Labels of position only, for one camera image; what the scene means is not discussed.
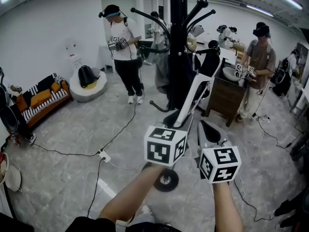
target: laundry basket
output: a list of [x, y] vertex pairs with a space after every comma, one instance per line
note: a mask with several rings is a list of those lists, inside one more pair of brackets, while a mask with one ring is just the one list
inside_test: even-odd
[[12, 191], [22, 191], [20, 188], [21, 184], [21, 174], [19, 171], [20, 169], [19, 168], [17, 169], [15, 167], [17, 165], [12, 160], [11, 162], [14, 163], [15, 166], [10, 164], [8, 155], [6, 153], [4, 153], [4, 155], [6, 161], [6, 173], [0, 185], [2, 185], [5, 182], [7, 188], [11, 189]]

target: power strip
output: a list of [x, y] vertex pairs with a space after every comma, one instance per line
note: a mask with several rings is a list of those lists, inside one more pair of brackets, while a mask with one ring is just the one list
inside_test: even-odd
[[111, 157], [104, 151], [99, 151], [99, 156], [105, 161], [109, 162], [111, 160]]

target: dark wood table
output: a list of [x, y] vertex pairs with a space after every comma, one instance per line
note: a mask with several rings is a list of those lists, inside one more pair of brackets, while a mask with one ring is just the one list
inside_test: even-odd
[[205, 116], [208, 117], [211, 110], [223, 114], [228, 117], [226, 126], [229, 127], [245, 95], [247, 81], [244, 79], [238, 82], [228, 80], [223, 74], [223, 67], [226, 67], [226, 64], [223, 63], [215, 75]]

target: beige pants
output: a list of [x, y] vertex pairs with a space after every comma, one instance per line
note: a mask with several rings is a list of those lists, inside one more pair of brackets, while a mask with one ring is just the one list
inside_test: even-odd
[[266, 88], [261, 95], [258, 95], [260, 90], [248, 86], [238, 110], [242, 118], [252, 117], [264, 96], [264, 92], [267, 92]]

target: black shorts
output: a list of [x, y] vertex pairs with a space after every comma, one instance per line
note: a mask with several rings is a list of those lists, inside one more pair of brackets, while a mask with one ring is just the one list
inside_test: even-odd
[[[66, 232], [115, 232], [116, 225], [105, 218], [93, 220], [88, 217], [78, 217], [68, 227]], [[126, 229], [126, 232], [181, 232], [173, 227], [143, 222]]]

